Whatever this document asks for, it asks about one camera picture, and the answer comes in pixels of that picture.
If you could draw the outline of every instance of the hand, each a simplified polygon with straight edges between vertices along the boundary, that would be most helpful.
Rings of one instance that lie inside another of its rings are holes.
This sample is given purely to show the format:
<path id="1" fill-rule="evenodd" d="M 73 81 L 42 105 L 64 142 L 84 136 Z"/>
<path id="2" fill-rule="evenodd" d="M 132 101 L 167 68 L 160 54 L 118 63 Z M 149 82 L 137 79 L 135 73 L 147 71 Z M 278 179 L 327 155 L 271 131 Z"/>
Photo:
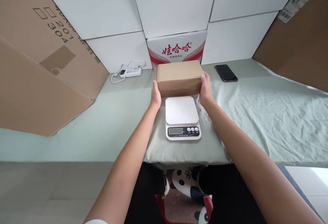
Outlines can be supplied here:
<path id="1" fill-rule="evenodd" d="M 212 90 L 211 90 L 211 83 L 209 79 L 209 75 L 204 72 L 204 75 L 201 75 L 201 81 L 202 81 L 202 88 L 200 93 L 200 101 L 201 105 L 205 106 L 207 103 L 214 101 Z"/>
<path id="2" fill-rule="evenodd" d="M 158 90 L 157 82 L 153 81 L 153 89 L 151 90 L 151 100 L 149 106 L 160 108 L 162 102 L 160 91 Z"/>

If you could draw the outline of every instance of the panda face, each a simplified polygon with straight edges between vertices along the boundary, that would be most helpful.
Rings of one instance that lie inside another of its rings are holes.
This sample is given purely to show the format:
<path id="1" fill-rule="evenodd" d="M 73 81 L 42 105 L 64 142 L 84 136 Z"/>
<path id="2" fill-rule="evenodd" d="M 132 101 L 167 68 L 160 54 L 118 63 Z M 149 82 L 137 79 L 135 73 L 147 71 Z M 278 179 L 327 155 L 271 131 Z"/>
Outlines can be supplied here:
<path id="1" fill-rule="evenodd" d="M 197 187 L 197 181 L 191 177 L 192 168 L 175 169 L 172 174 L 173 185 L 184 195 L 191 197 L 190 189 Z"/>
<path id="2" fill-rule="evenodd" d="M 206 212 L 206 208 L 203 207 L 201 211 L 195 212 L 195 218 L 199 224 L 207 224 L 208 223 L 208 215 Z"/>

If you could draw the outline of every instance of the wahaha logo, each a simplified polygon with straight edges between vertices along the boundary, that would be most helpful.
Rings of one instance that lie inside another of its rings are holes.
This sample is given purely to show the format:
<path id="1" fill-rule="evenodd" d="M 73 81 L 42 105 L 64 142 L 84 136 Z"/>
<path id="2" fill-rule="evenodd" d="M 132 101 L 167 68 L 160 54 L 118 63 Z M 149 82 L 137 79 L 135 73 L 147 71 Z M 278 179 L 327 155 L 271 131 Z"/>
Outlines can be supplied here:
<path id="1" fill-rule="evenodd" d="M 163 49 L 162 54 L 164 55 L 172 55 L 172 53 L 179 53 L 180 51 L 185 51 L 187 52 L 189 48 L 191 48 L 191 42 L 188 42 L 185 46 L 179 47 L 178 43 L 175 45 L 175 47 L 171 47 L 169 44 L 168 47 Z"/>

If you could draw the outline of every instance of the black pants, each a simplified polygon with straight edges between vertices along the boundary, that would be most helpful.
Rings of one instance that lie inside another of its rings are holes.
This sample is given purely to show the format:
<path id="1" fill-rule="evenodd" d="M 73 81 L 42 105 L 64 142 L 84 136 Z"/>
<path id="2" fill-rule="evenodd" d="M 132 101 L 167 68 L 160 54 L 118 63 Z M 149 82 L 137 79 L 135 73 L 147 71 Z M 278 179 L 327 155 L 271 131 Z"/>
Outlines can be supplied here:
<path id="1" fill-rule="evenodd" d="M 202 189 L 212 194 L 214 223 L 266 223 L 234 164 L 208 166 L 200 173 Z M 162 172 L 143 163 L 132 194 L 125 224 L 165 224 L 155 199 L 164 190 Z"/>

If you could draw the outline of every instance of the barcode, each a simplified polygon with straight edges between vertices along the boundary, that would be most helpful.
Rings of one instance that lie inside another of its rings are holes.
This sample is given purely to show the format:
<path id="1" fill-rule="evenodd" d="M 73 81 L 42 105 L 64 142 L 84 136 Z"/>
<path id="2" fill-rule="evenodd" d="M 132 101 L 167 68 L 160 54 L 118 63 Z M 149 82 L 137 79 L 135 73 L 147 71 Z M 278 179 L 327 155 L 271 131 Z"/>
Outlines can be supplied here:
<path id="1" fill-rule="evenodd" d="M 288 14 L 285 13 L 285 12 L 282 12 L 281 15 L 282 15 L 284 18 L 286 18 L 286 19 L 289 19 L 289 18 L 291 17 L 290 15 L 288 15 Z"/>

